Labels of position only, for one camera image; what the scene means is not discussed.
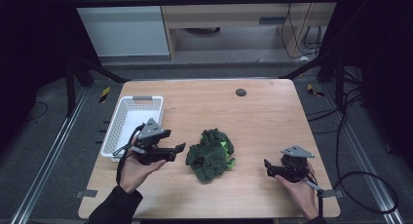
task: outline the wall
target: wall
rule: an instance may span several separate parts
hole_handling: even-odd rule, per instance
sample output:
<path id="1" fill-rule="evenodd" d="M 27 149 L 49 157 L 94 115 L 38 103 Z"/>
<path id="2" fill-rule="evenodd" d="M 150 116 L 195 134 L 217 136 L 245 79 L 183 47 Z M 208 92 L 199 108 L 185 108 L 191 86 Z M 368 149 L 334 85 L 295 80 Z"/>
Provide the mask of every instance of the wall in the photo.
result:
<path id="1" fill-rule="evenodd" d="M 160 7 L 83 8 L 78 12 L 103 62 L 169 56 Z"/>

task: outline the wooden table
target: wooden table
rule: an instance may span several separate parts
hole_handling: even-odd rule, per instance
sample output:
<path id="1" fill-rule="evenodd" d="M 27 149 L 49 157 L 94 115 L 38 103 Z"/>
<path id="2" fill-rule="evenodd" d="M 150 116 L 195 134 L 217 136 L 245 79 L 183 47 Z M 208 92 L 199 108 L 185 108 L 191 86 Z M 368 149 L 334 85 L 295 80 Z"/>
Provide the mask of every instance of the wooden table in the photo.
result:
<path id="1" fill-rule="evenodd" d="M 245 89 L 246 96 L 237 96 Z M 123 95 L 164 97 L 163 128 L 171 130 L 160 147 L 186 142 L 183 153 L 152 173 L 138 188 L 144 199 L 139 219 L 175 218 L 279 218 L 299 217 L 287 191 L 267 176 L 264 159 L 280 165 L 281 149 L 294 144 L 314 153 L 312 163 L 319 187 L 331 188 L 319 150 L 294 85 L 289 80 L 169 80 L 125 83 Z M 203 130 L 218 128 L 234 144 L 236 166 L 201 183 L 185 159 L 191 145 L 200 142 Z M 87 218 L 109 195 L 115 183 L 117 163 L 98 156 L 79 215 Z M 335 198 L 324 199 L 324 216 L 335 217 L 340 208 Z"/>

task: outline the gray floor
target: gray floor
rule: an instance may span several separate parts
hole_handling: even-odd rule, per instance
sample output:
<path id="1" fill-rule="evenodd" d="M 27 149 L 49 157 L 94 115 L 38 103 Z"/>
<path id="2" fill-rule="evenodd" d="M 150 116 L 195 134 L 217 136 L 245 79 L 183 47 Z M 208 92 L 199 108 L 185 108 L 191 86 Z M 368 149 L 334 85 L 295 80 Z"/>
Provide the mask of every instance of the gray floor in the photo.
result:
<path id="1" fill-rule="evenodd" d="M 135 80 L 145 79 L 193 79 L 193 78 L 276 78 L 304 64 L 299 58 L 290 58 L 283 49 L 280 35 L 274 27 L 262 28 L 221 28 L 218 33 L 182 30 L 177 44 L 174 61 L 142 62 L 129 66 L 106 66 L 106 68 Z M 312 50 L 307 57 L 311 59 Z M 307 84 L 314 81 L 316 69 L 295 80 L 295 87 L 306 114 L 334 108 L 328 96 L 320 97 L 307 92 Z M 81 200 L 75 198 L 88 183 L 96 156 L 99 151 L 105 121 L 110 120 L 117 96 L 122 88 L 107 78 L 93 73 L 95 83 L 91 88 L 81 89 L 77 94 L 86 93 L 84 104 L 70 134 L 64 141 L 54 168 L 30 213 L 31 222 L 75 223 L 82 222 L 77 210 Z M 328 93 L 331 84 L 320 86 Z M 111 92 L 104 103 L 99 103 L 101 92 L 106 87 Z M 346 91 L 353 86 L 347 85 Z M 64 80 L 45 86 L 38 92 L 38 104 L 32 109 L 27 121 L 11 142 L 12 150 L 1 156 L 0 161 L 0 223 L 8 223 L 29 190 L 32 181 L 42 166 L 55 138 L 65 121 L 66 99 Z M 308 115 L 312 119 L 318 115 Z M 413 223 L 412 171 L 398 155 L 386 153 L 385 142 L 378 133 L 362 101 L 348 107 L 346 127 L 357 136 L 359 144 L 377 174 L 389 181 L 397 190 L 399 207 L 397 212 L 404 223 Z M 332 183 L 337 181 L 335 165 L 336 132 L 338 115 L 333 114 L 318 121 L 310 122 L 327 173 Z M 340 135 L 339 164 L 341 174 L 363 168 L 359 161 L 354 140 L 348 129 Z M 363 176 L 346 181 L 346 187 L 356 198 L 377 208 L 372 194 L 372 185 Z M 367 211 L 349 197 L 339 200 L 341 214 L 328 220 L 329 223 L 388 223 L 382 214 Z M 297 223 L 295 219 L 281 219 L 281 223 Z"/>

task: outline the white plastic basket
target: white plastic basket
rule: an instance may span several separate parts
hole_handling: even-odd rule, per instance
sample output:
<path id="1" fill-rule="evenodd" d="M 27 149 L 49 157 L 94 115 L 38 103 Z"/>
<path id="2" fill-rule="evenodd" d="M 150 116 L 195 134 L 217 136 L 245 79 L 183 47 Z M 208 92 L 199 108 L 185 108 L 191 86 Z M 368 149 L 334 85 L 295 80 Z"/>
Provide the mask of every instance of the white plastic basket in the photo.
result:
<path id="1" fill-rule="evenodd" d="M 159 126 L 164 115 L 164 99 L 161 96 L 124 96 L 120 99 L 103 140 L 100 154 L 119 162 L 123 152 L 116 157 L 113 152 L 125 146 L 134 129 L 153 118 Z"/>

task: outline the hand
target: hand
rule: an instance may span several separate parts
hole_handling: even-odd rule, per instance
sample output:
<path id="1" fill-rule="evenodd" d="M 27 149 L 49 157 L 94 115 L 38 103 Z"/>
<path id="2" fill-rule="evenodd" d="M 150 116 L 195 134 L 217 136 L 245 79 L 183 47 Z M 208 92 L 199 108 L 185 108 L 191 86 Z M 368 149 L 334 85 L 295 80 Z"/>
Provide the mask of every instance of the hand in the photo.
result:
<path id="1" fill-rule="evenodd" d="M 145 166 L 138 162 L 133 155 L 131 155 L 131 149 L 127 153 L 130 156 L 127 156 L 125 160 L 119 185 L 125 190 L 125 192 L 131 194 L 145 181 L 149 174 L 160 169 L 167 161 L 161 160 L 159 162 Z"/>
<path id="2" fill-rule="evenodd" d="M 309 162 L 307 164 L 310 175 L 314 174 L 313 166 Z M 291 183 L 279 175 L 276 175 L 275 178 L 288 190 L 292 200 L 297 204 L 307 220 L 312 220 L 319 216 L 315 203 L 315 190 L 306 183 L 308 178 L 304 178 L 297 183 Z"/>

